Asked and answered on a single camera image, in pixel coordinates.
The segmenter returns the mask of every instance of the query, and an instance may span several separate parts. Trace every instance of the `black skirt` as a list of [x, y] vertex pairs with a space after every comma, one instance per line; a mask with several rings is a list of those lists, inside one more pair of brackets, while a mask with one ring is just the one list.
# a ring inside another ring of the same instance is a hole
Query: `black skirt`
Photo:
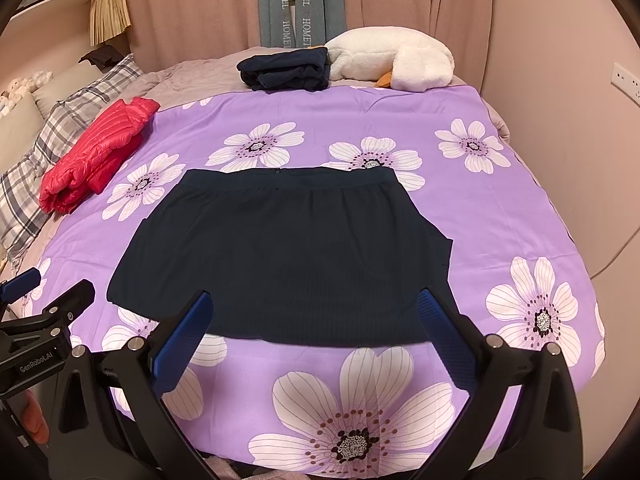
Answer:
[[423, 342], [418, 292], [431, 285], [455, 308], [451, 244], [389, 168], [189, 170], [140, 224], [107, 299], [161, 320], [206, 290], [213, 334], [311, 346]]

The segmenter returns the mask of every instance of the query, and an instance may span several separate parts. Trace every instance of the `purple blanket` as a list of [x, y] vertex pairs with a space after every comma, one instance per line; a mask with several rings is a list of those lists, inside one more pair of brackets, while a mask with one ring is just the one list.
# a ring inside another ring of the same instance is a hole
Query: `purple blanket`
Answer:
[[[107, 303], [105, 293], [141, 220], [186, 170], [384, 164], [453, 239], [449, 282], [463, 314], [512, 346], [558, 342], [576, 388], [597, 368], [602, 336], [582, 260], [472, 88], [229, 93], [164, 110], [148, 133], [104, 193], [62, 222], [39, 265], [44, 278], [25, 314], [82, 278], [95, 285], [95, 303], [72, 325], [74, 344], [116, 349], [155, 327]], [[210, 257], [237, 262], [242, 254]], [[114, 394], [126, 412], [122, 392]], [[504, 433], [514, 394], [485, 447]], [[336, 478], [417, 468], [465, 401], [428, 343], [332, 349], [210, 335], [164, 395], [201, 450]]]

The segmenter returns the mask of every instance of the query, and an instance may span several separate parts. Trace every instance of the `beige pillow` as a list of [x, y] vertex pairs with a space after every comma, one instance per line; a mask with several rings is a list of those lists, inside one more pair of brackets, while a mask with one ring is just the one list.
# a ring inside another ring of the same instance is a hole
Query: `beige pillow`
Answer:
[[23, 97], [7, 116], [0, 117], [0, 174], [20, 162], [43, 126], [44, 119], [31, 94]]
[[73, 67], [53, 76], [42, 88], [38, 88], [33, 97], [44, 118], [49, 116], [56, 101], [63, 101], [79, 89], [100, 79], [104, 74], [100, 69], [84, 60]]

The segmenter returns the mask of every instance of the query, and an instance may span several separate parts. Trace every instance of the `blue gripper pad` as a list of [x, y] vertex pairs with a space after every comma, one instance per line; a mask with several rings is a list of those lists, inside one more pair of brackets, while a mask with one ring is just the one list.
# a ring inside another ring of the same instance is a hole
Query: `blue gripper pad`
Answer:
[[153, 390], [160, 395], [172, 391], [189, 364], [213, 319], [213, 301], [203, 292], [169, 336], [152, 363]]
[[11, 304], [40, 285], [40, 271], [35, 267], [0, 285], [0, 303]]
[[476, 380], [476, 359], [443, 307], [426, 288], [416, 301], [418, 318], [433, 343], [453, 383], [472, 394]]

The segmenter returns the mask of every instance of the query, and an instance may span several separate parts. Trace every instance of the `wall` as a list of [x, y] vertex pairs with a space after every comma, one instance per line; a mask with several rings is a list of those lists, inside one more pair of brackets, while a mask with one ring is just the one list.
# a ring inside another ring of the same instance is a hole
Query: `wall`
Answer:
[[[610, 0], [494, 0], [482, 95], [506, 120], [590, 275], [640, 224], [640, 107], [610, 84], [615, 61], [640, 76], [640, 49]], [[593, 280], [608, 341], [579, 396], [586, 464], [603, 455], [640, 396], [629, 348], [640, 325], [639, 244]]]
[[15, 77], [29, 77], [36, 70], [54, 75], [69, 68], [91, 50], [89, 3], [68, 7], [35, 26], [0, 36], [0, 89]]

